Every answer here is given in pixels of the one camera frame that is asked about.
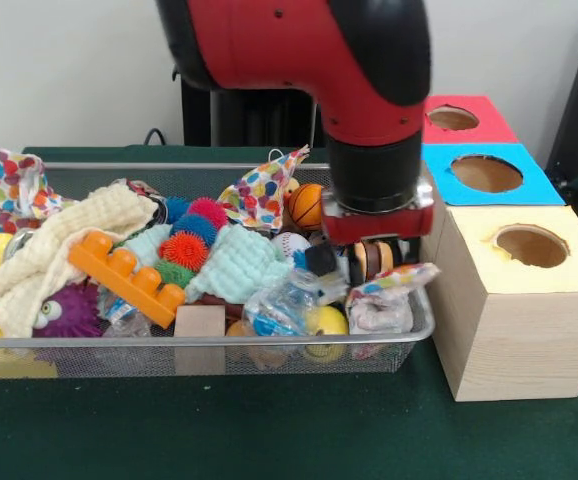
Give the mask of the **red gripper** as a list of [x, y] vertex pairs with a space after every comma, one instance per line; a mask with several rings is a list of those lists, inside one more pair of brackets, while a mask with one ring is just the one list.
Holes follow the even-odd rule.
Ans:
[[321, 195], [322, 230], [335, 245], [350, 245], [347, 249], [349, 280], [358, 282], [358, 257], [354, 243], [366, 239], [398, 237], [395, 241], [397, 264], [418, 262], [418, 238], [428, 235], [433, 224], [433, 187], [419, 182], [413, 200], [401, 209], [389, 213], [356, 213], [340, 206], [333, 194]]

